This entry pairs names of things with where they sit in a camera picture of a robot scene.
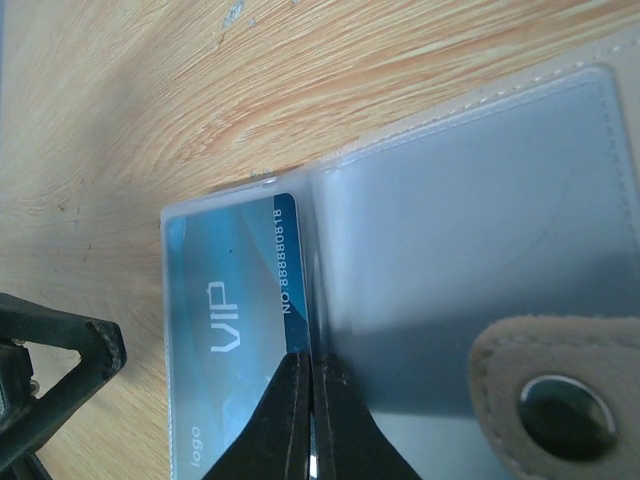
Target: wooden table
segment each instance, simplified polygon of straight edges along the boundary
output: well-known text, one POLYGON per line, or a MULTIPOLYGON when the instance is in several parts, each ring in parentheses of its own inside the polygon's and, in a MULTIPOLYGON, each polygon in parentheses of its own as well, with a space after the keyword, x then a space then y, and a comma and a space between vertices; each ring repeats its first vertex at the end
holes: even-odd
MULTIPOLYGON (((168 476, 164 205, 640 21, 594 3, 7 0, 0 291, 115 320, 129 352, 40 452, 54 478, 168 476)), ((33 356, 44 389, 76 361, 33 356)))

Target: paint chip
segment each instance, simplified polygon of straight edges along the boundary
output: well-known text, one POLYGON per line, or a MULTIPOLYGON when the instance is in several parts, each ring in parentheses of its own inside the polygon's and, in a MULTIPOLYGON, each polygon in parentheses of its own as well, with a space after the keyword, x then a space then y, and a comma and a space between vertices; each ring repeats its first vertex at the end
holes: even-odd
POLYGON ((244 0, 236 0, 235 2, 233 2, 233 5, 231 5, 231 8, 227 12, 227 16, 224 17, 224 21, 222 22, 222 29, 224 30, 228 28, 233 22, 235 22, 240 16, 240 13, 243 9, 244 0))

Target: card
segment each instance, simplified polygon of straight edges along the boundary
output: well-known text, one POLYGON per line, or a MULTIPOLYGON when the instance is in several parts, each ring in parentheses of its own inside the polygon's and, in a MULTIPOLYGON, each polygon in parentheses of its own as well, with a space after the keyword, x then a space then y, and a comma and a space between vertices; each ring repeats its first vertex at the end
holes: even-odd
POLYGON ((285 353, 309 351, 296 202, 173 217, 165 242, 172 478, 200 480, 285 353))

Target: metal snap button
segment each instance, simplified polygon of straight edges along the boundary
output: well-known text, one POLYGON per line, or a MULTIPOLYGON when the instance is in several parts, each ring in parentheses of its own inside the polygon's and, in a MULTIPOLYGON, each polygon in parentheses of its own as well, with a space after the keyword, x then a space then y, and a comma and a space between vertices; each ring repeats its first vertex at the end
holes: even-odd
POLYGON ((564 460, 595 460, 616 440, 615 421, 604 401, 562 375, 528 382, 520 393, 518 414, 531 439, 564 460))

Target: wood surface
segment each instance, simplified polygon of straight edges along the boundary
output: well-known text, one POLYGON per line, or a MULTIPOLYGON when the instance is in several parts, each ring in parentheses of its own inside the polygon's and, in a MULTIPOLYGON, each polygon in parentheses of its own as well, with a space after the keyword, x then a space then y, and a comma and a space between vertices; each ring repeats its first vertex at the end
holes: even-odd
MULTIPOLYGON (((117 321, 129 353, 41 450, 54 478, 168 477, 163 206, 640 21, 633 1, 235 2, 6 1, 0 291, 117 321)), ((33 356, 44 389, 76 361, 33 356)))

